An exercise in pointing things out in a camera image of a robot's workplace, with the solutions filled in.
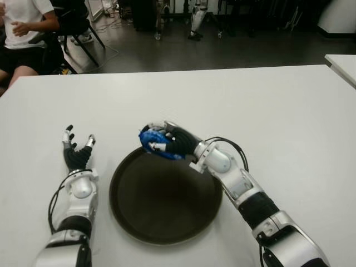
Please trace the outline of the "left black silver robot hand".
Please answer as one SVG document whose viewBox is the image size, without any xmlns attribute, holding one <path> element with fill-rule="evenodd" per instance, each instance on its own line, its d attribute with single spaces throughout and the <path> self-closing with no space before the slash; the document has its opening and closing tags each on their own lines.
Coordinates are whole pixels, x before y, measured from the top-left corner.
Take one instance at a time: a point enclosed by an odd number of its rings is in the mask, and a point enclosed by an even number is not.
<svg viewBox="0 0 356 267">
<path fill-rule="evenodd" d="M 92 149 L 96 143 L 96 138 L 90 134 L 84 147 L 75 150 L 77 144 L 72 143 L 75 134 L 72 133 L 73 125 L 66 127 L 63 136 L 63 157 L 69 172 L 76 170 L 85 170 L 91 157 Z"/>
</svg>

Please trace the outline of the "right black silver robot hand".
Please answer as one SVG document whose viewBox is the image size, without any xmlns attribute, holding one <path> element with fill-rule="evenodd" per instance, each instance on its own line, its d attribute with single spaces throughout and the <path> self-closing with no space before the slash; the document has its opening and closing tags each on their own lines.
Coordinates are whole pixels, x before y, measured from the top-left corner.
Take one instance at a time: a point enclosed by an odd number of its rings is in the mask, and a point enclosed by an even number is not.
<svg viewBox="0 0 356 267">
<path fill-rule="evenodd" d="M 196 147 L 202 141 L 202 139 L 171 121 L 150 122 L 146 125 L 146 128 L 161 132 L 171 140 L 168 144 L 158 141 L 149 142 L 149 147 L 154 152 L 184 156 L 194 155 Z"/>
</svg>

